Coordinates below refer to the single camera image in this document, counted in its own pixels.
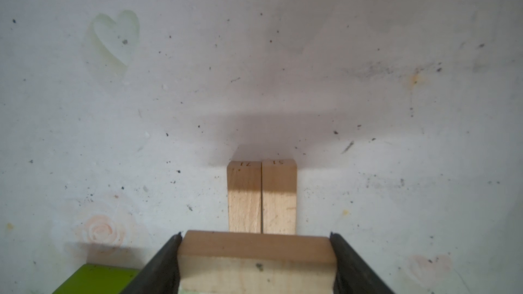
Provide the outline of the natural wood plank block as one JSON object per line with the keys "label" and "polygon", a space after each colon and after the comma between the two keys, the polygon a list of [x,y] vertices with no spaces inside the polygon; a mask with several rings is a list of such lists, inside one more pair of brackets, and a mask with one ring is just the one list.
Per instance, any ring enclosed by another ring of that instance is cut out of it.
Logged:
{"label": "natural wood plank block", "polygon": [[262,224],[265,234],[296,234],[297,178],[298,166],[293,159],[262,162]]}
{"label": "natural wood plank block", "polygon": [[228,227],[230,232],[262,232],[262,163],[231,161],[227,166]]}
{"label": "natural wood plank block", "polygon": [[178,266],[189,292],[332,293],[337,260],[327,237],[188,231]]}

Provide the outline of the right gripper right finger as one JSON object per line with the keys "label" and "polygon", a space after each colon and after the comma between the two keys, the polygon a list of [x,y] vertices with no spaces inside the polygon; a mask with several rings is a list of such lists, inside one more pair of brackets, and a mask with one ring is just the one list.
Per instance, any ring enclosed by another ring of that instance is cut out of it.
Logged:
{"label": "right gripper right finger", "polygon": [[342,235],[331,233],[329,239],[337,260],[333,293],[394,294]]}

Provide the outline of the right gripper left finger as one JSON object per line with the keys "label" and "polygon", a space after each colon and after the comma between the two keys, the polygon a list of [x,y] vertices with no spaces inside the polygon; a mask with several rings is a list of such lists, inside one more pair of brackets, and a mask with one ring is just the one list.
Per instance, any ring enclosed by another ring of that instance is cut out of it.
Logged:
{"label": "right gripper left finger", "polygon": [[181,233],[173,235],[121,294],[177,294],[181,281],[178,248],[182,240]]}

